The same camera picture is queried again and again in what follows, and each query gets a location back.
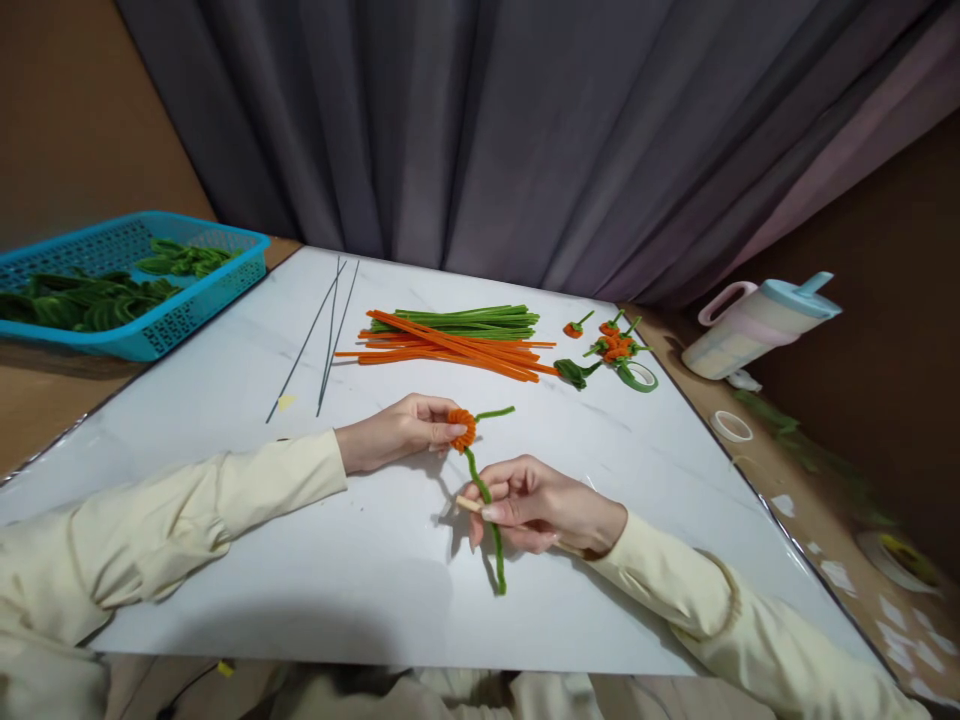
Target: person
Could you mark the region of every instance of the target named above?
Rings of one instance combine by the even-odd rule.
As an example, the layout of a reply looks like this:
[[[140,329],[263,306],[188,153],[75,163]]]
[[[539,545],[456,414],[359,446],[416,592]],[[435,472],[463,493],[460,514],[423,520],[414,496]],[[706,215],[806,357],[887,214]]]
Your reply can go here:
[[[217,455],[0,529],[0,717],[102,717],[108,671],[82,643],[117,608],[169,596],[241,534],[347,490],[353,473],[445,452],[466,430],[446,423],[456,407],[410,395],[348,427]],[[752,591],[721,560],[582,483],[528,456],[481,477],[495,500],[483,518],[507,541],[534,553],[560,539],[583,550],[590,567],[663,617],[694,657],[779,716],[929,717],[887,675]],[[464,493],[479,497],[474,486]],[[472,515],[473,547],[482,535]],[[482,691],[497,686],[491,678],[502,681],[501,701],[484,704],[485,694],[496,695]],[[287,676],[272,712],[278,720],[669,716],[648,688],[623,678],[427,669],[401,674],[378,694],[344,695],[334,675],[312,666]]]

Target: small paper piece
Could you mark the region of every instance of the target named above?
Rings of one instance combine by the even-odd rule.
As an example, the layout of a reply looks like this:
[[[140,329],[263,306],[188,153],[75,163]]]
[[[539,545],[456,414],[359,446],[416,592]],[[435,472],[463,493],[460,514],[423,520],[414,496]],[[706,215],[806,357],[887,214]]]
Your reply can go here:
[[[843,563],[834,560],[824,560],[820,563],[820,569],[830,579],[834,585],[843,590],[850,597],[857,596],[857,589],[850,582],[850,576],[847,575],[847,568]]]
[[[927,685],[923,680],[918,677],[910,678],[910,689],[913,690],[920,697],[926,698],[927,700],[933,700],[938,702],[941,705],[946,705],[948,707],[956,708],[960,710],[960,703],[956,700],[951,700],[950,698],[941,697],[937,695],[933,690],[930,689],[930,686]]]
[[[930,646],[927,645],[923,640],[917,643],[915,651],[918,658],[923,660],[927,665],[932,667],[941,675],[943,674],[943,663],[940,661],[940,658],[937,657],[936,653],[930,649]]]
[[[907,623],[903,619],[903,613],[900,612],[900,608],[887,600],[883,595],[880,596],[880,608],[883,610],[883,614],[890,618],[890,622],[906,632]]]
[[[933,630],[933,623],[930,622],[930,618],[916,608],[913,609],[913,614],[916,616],[918,623],[923,625],[927,630]]]
[[[945,638],[940,633],[936,633],[933,630],[930,631],[930,637],[933,641],[940,646],[940,649],[943,650],[947,655],[958,655],[957,646],[953,644],[953,640],[950,638]]]
[[[777,510],[787,517],[793,517],[793,498],[789,495],[777,495],[770,502],[777,506]]]
[[[887,645],[887,657],[907,672],[913,672],[913,658],[903,645]]]
[[[913,640],[908,637],[904,637],[886,623],[882,623],[878,620],[877,627],[880,628],[880,632],[883,633],[883,639],[887,641],[888,645],[913,646]]]
[[[910,657],[910,650],[908,649],[913,645],[913,641],[879,620],[877,621],[877,627],[880,628],[883,639],[887,643],[887,657],[907,672],[913,672],[913,658]]]

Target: water bottle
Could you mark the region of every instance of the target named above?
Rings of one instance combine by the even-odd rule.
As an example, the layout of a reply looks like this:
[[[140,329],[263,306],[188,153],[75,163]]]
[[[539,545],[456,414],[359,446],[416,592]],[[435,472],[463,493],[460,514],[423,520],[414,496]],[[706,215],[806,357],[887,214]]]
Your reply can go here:
[[[722,380],[773,348],[796,341],[843,312],[817,295],[832,277],[820,272],[799,286],[783,280],[767,280],[759,288],[752,282],[729,285],[697,316],[710,330],[684,351],[684,364],[701,377]],[[742,298],[713,316],[741,290]]]

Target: orange pipe cleaner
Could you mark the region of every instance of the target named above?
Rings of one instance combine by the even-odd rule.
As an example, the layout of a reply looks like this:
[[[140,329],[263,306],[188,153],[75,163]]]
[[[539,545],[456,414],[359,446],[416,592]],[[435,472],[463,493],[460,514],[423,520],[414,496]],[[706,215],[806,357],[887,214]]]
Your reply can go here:
[[[447,422],[450,425],[467,426],[467,431],[463,435],[450,441],[454,449],[463,455],[463,449],[473,445],[473,441],[477,439],[477,421],[473,415],[470,414],[469,410],[456,408],[455,410],[451,410],[447,415]]]

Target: hand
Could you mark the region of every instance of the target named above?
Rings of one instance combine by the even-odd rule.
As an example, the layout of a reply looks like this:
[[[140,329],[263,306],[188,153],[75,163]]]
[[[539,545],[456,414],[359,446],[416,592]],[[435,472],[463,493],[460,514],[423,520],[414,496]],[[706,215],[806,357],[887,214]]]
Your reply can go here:
[[[407,395],[403,400],[347,427],[337,428],[337,444],[347,475],[370,472],[421,450],[450,449],[450,441],[467,431],[466,425],[448,425],[453,400]]]
[[[627,524],[623,505],[530,455],[490,465],[480,479],[490,488],[494,501],[483,509],[483,520],[499,525],[507,540],[527,552],[542,553],[562,539],[602,557],[613,549]],[[473,483],[463,495],[483,502]],[[512,529],[521,524],[532,530]],[[483,521],[471,513],[470,549],[482,539]]]

